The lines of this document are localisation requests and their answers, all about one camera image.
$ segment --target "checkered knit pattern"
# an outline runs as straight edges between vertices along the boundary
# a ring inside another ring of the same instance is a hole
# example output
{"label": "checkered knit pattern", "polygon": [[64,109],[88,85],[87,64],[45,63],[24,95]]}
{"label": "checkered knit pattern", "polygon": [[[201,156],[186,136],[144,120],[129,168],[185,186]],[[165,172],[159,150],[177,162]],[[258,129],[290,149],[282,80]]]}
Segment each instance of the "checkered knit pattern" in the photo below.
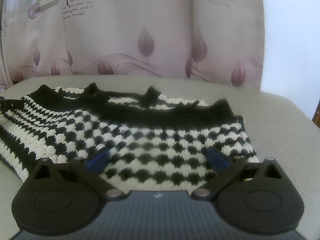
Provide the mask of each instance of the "checkered knit pattern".
{"label": "checkered knit pattern", "polygon": [[187,190],[215,176],[205,152],[258,162],[227,101],[167,98],[150,88],[145,95],[41,86],[23,97],[25,107],[0,114],[0,157],[25,181],[44,157],[65,163],[111,148],[100,175],[124,192]]}

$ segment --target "striped knit fabric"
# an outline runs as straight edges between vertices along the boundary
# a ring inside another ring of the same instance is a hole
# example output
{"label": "striped knit fabric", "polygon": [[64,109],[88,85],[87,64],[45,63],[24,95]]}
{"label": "striped knit fabric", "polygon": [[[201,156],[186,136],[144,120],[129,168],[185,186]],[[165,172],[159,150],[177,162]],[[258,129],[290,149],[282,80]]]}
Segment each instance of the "striped knit fabric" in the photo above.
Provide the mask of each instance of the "striped knit fabric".
{"label": "striped knit fabric", "polygon": [[167,98],[150,88],[145,95],[43,85],[23,97],[23,111],[0,113],[0,157],[25,181],[37,162],[86,158],[111,148],[100,175],[124,192],[187,190],[215,176],[205,158],[215,146],[226,155],[258,162],[243,119],[226,100]]}

